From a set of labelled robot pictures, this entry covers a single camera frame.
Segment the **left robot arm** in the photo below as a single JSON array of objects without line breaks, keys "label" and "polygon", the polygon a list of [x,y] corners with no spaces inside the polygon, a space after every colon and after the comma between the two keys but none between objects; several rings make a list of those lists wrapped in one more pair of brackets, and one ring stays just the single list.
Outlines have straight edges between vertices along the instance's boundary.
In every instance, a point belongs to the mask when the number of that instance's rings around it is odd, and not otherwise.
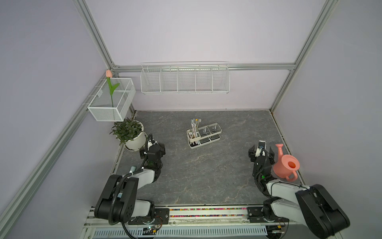
[{"label": "left robot arm", "polygon": [[140,150],[143,164],[139,169],[125,175],[111,175],[97,201],[94,217],[107,220],[110,225],[118,223],[153,223],[156,220],[155,204],[137,198],[140,188],[159,178],[166,154],[163,143],[149,143]]}]

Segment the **cream toothbrush holder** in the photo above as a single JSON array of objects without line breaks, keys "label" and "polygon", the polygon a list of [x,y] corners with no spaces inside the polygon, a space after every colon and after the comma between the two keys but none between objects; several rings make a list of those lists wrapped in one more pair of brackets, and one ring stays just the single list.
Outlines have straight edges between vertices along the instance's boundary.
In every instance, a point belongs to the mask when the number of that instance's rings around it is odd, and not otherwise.
[{"label": "cream toothbrush holder", "polygon": [[191,129],[187,130],[189,147],[191,149],[205,146],[221,139],[222,128],[218,123],[213,123],[199,128],[200,137],[191,138]]}]

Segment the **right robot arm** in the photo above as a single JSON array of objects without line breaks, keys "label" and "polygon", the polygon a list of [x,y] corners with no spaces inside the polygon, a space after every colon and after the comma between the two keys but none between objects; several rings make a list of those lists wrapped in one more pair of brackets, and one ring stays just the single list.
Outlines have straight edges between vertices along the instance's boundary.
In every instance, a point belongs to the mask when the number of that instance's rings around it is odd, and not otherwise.
[{"label": "right robot arm", "polygon": [[282,143],[277,144],[278,152],[274,153],[261,140],[248,150],[254,164],[252,176],[255,185],[267,197],[262,208],[264,220],[287,219],[300,223],[320,239],[349,228],[349,217],[324,186],[294,183],[298,179],[300,164],[294,156],[283,153],[283,146]]}]

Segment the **artificial pink tulip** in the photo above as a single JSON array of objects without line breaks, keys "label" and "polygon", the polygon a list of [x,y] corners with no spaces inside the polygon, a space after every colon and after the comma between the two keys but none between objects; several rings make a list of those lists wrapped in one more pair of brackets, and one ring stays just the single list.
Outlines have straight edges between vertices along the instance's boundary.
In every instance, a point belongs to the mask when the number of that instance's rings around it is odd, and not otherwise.
[{"label": "artificial pink tulip", "polygon": [[111,98],[111,105],[112,107],[114,107],[114,102],[113,102],[113,94],[115,92],[115,90],[119,87],[119,83],[116,83],[116,84],[112,84],[111,82],[111,78],[113,77],[113,74],[110,70],[106,70],[105,72],[105,76],[106,76],[106,81],[107,81],[107,84],[108,84],[108,88],[109,88],[109,94],[110,94],[110,98]]}]

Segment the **white vent grille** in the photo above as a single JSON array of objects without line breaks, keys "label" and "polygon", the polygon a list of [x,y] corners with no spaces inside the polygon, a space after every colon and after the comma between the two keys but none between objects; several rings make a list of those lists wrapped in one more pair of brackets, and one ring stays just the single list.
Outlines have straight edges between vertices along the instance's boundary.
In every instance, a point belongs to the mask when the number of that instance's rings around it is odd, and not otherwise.
[{"label": "white vent grille", "polygon": [[143,227],[128,229],[135,238],[218,238],[235,236],[266,236],[265,226],[206,226],[206,227],[162,227],[158,232],[150,235]]}]

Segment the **pink watering can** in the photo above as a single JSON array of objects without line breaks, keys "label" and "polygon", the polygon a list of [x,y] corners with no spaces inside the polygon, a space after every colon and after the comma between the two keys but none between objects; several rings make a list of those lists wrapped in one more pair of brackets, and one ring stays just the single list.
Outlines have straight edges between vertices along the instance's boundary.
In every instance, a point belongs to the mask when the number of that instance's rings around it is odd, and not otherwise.
[{"label": "pink watering can", "polygon": [[288,182],[294,182],[298,179],[297,171],[300,168],[299,161],[290,154],[283,153],[283,144],[276,144],[278,149],[278,159],[273,166],[274,173]]}]

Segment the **light blue toothbrush vertical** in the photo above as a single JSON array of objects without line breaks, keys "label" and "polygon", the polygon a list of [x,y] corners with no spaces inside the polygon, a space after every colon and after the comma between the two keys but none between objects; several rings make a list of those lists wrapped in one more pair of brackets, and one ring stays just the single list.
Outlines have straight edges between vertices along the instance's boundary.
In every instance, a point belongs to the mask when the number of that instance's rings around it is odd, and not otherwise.
[{"label": "light blue toothbrush vertical", "polygon": [[196,138],[197,137],[197,133],[196,133],[196,128],[195,128],[195,119],[192,119],[191,120],[191,125],[192,125],[192,131],[193,131],[193,138]]}]

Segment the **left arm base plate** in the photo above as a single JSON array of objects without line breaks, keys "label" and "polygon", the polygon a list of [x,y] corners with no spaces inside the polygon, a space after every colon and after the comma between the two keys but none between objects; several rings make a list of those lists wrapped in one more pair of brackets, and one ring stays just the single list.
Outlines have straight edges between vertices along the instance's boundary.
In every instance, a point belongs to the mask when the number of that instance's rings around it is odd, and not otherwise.
[{"label": "left arm base plate", "polygon": [[128,221],[128,225],[167,225],[170,219],[168,208],[155,208],[148,216],[135,217]]}]

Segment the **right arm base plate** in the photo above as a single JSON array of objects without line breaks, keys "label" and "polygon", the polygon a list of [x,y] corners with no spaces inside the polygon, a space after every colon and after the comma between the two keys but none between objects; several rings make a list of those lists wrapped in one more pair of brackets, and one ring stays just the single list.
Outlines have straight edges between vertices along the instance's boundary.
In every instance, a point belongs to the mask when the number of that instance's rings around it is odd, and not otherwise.
[{"label": "right arm base plate", "polygon": [[282,223],[286,224],[289,219],[278,217],[272,211],[266,209],[263,206],[247,207],[248,220],[250,223]]}]

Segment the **light blue garden trowel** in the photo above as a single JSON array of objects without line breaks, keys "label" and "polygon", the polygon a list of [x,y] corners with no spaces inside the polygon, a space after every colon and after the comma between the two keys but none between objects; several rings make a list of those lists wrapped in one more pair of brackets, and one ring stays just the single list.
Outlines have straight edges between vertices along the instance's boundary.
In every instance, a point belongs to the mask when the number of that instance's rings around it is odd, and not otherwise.
[{"label": "light blue garden trowel", "polygon": [[135,166],[131,166],[131,168],[129,170],[129,173],[130,174],[134,174],[136,171],[137,171],[136,167]]}]

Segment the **white mesh box basket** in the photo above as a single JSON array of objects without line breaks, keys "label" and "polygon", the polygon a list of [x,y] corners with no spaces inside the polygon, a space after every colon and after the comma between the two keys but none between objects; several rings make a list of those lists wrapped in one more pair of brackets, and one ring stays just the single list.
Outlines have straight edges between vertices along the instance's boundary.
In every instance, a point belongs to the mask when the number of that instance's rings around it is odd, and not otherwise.
[{"label": "white mesh box basket", "polygon": [[135,93],[131,78],[107,78],[87,109],[96,121],[124,121]]}]

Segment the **potted green plant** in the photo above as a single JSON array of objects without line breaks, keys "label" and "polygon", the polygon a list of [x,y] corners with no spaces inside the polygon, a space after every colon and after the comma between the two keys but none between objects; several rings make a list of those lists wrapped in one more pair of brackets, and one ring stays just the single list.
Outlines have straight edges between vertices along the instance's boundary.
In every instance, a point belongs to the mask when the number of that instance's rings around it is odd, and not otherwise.
[{"label": "potted green plant", "polygon": [[124,146],[129,151],[139,151],[147,138],[143,124],[132,119],[115,122],[110,134],[116,137],[119,145]]}]

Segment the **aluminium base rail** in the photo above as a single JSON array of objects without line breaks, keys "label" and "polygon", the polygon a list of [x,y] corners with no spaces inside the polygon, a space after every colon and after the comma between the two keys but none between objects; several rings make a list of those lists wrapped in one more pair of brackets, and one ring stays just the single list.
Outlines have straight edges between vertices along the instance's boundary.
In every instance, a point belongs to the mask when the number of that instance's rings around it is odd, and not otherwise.
[{"label": "aluminium base rail", "polygon": [[[249,224],[247,207],[265,205],[175,205],[175,206],[155,206],[155,208],[168,208],[170,210],[170,219],[167,225],[218,225],[218,224]],[[302,220],[304,219],[301,213],[297,213],[296,209],[290,211],[294,219],[290,215],[279,216],[289,219],[290,223],[301,224],[307,226]],[[255,224],[282,224],[282,223],[255,223]]]}]

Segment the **grey-green toothbrush vertical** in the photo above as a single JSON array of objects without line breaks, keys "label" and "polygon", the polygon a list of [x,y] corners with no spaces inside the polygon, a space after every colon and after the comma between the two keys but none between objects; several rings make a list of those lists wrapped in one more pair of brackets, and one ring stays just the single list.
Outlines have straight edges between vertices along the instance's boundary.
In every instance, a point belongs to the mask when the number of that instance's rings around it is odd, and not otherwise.
[{"label": "grey-green toothbrush vertical", "polygon": [[195,138],[194,120],[191,119],[191,138]]}]

